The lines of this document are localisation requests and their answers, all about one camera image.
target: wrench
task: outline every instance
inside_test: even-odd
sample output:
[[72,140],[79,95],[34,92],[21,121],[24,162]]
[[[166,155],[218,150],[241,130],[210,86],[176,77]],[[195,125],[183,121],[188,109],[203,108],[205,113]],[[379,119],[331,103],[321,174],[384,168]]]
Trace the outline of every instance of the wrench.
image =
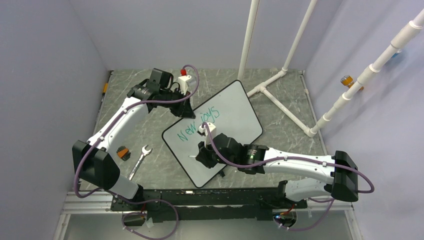
[[152,152],[152,150],[153,150],[153,149],[150,149],[150,150],[147,150],[147,149],[146,149],[148,146],[149,146],[149,145],[145,145],[145,146],[141,149],[141,156],[140,156],[140,158],[138,159],[137,163],[135,164],[134,168],[131,170],[131,172],[130,172],[130,173],[129,173],[129,175],[128,175],[128,179],[129,179],[130,181],[134,178],[134,175],[136,174],[137,170],[138,170],[138,169],[139,169],[139,167],[140,167],[140,164],[142,164],[142,162],[143,162],[143,160],[145,159],[145,157],[146,157],[147,155],[149,155],[149,154]]

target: robotic arm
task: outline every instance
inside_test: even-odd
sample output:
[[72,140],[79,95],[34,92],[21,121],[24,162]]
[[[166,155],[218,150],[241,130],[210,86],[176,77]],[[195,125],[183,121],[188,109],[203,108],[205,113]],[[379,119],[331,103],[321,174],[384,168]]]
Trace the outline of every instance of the robotic arm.
[[[227,164],[251,175],[288,173],[306,177],[279,183],[278,189],[288,202],[299,202],[318,196],[331,196],[345,202],[358,201],[358,175],[343,168],[330,166],[343,165],[357,170],[357,166],[346,152],[336,151],[334,156],[311,156],[284,152],[264,145],[242,145],[223,133],[216,135],[216,127],[212,123],[208,122],[207,127],[209,131],[206,131],[203,124],[198,129],[198,133],[204,136],[205,140],[198,144],[199,153],[195,158],[207,168],[213,168],[216,164]],[[229,162],[217,154],[210,139],[213,139],[221,156]],[[302,159],[314,159],[323,164]]]
[[149,79],[132,87],[122,106],[100,131],[87,142],[78,140],[73,145],[75,173],[88,154],[79,172],[81,179],[133,202],[142,201],[143,187],[120,174],[116,164],[120,159],[117,150],[135,125],[157,106],[169,108],[176,117],[196,117],[188,97],[188,89],[195,85],[196,79],[187,75],[185,70],[181,70],[181,74],[174,82],[174,76],[170,72],[154,68]]

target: pvc pipe frame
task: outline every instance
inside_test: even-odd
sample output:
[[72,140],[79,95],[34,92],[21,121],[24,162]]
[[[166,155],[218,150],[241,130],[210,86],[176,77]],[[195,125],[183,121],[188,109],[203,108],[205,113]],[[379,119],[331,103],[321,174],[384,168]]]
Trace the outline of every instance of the pvc pipe frame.
[[383,53],[375,60],[374,63],[368,65],[367,68],[358,76],[356,82],[352,85],[349,90],[344,92],[338,100],[334,103],[332,108],[324,113],[322,117],[316,122],[316,125],[312,127],[308,133],[309,137],[315,136],[318,130],[325,127],[334,114],[338,110],[343,108],[358,92],[358,90],[365,86],[373,77],[380,72],[381,68],[387,63],[388,60],[395,54],[399,49],[405,47],[409,41],[411,41],[424,26],[424,9],[414,18],[414,20],[409,21],[406,26],[404,26],[400,32],[391,40],[390,45],[383,51]]
[[[309,18],[312,15],[312,12],[315,8],[315,5],[317,3],[317,0],[311,0],[309,3],[309,6],[307,7],[306,13],[303,17],[303,20],[300,24],[299,30],[297,31],[296,37],[294,38],[293,44],[291,45],[290,51],[288,52],[288,56],[285,60],[284,66],[282,67],[281,71],[279,71],[276,75],[271,77],[270,79],[258,84],[255,86],[252,90],[250,90],[247,93],[247,96],[250,98],[254,94],[261,92],[265,96],[267,96],[283,113],[285,113],[295,124],[297,124],[305,134],[308,134],[310,129],[307,127],[302,121],[299,120],[293,113],[287,109],[281,102],[279,102],[268,90],[267,86],[271,83],[273,83],[275,80],[283,77],[286,75],[287,70],[289,69],[290,61],[293,58],[293,55],[295,54],[296,48],[298,47],[298,44],[301,40],[301,37],[305,31],[306,25],[309,21]],[[250,12],[249,12],[249,18],[247,21],[247,29],[246,29],[246,35],[244,36],[244,44],[243,44],[243,52],[241,53],[241,60],[240,60],[240,67],[238,68],[238,79],[240,81],[243,80],[243,75],[245,73],[246,68],[246,61],[248,58],[249,53],[249,46],[252,40],[252,32],[256,21],[256,15],[258,11],[258,5],[259,0],[252,0],[250,5]]]
[[241,52],[240,67],[238,68],[238,80],[243,80],[245,74],[246,62],[248,60],[249,48],[252,41],[253,28],[255,27],[256,16],[260,0],[252,0],[250,4],[249,18],[247,20],[246,34],[244,36],[243,50]]

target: whiteboard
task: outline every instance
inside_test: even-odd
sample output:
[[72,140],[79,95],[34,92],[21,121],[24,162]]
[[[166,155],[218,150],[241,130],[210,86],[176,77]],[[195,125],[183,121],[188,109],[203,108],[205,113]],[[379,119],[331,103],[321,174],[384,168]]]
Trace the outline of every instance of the whiteboard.
[[251,144],[263,132],[261,123],[239,80],[235,80],[194,110],[195,119],[182,118],[162,133],[162,139],[197,188],[203,187],[226,165],[207,168],[195,158],[198,144],[205,137],[197,133],[203,122],[216,126],[216,135],[224,133],[237,142]]

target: light purple wall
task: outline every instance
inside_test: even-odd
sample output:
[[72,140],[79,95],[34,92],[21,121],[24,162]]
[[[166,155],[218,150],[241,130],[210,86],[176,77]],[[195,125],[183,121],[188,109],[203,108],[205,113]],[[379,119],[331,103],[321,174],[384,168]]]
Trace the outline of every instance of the light purple wall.
[[[250,0],[70,0],[109,69],[238,68]],[[248,68],[281,68],[310,0],[263,0]],[[291,68],[304,70],[342,0],[316,4]]]
[[[424,8],[418,0],[345,0],[306,70],[317,117]],[[375,184],[354,204],[365,239],[422,239],[424,32],[322,129],[329,154],[343,150]],[[368,186],[360,182],[361,189]]]
[[107,79],[67,0],[0,2],[0,239],[52,239]]

